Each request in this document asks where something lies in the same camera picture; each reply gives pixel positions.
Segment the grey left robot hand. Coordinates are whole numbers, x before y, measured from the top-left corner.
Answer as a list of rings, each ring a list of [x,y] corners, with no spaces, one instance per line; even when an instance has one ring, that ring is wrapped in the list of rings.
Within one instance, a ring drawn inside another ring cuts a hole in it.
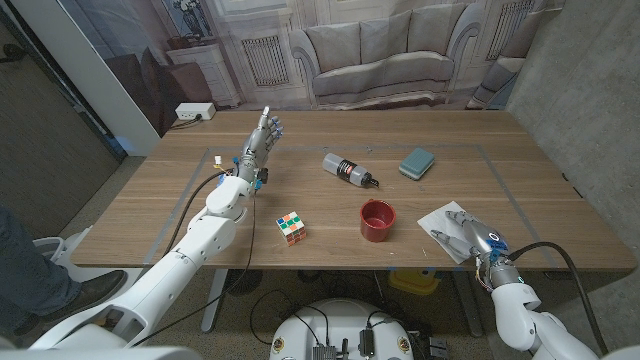
[[[253,182],[260,170],[266,166],[269,152],[282,137],[282,130],[278,117],[272,117],[270,107],[265,106],[257,127],[243,143],[234,175],[249,183]]]

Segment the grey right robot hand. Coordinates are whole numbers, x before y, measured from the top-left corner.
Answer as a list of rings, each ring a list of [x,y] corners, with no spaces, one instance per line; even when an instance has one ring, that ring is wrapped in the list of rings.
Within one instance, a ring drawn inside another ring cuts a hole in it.
[[[495,262],[509,253],[504,236],[474,215],[465,211],[446,211],[445,215],[462,228],[462,236],[448,235],[436,229],[432,229],[430,234],[458,263],[469,257],[479,258],[482,263]]]

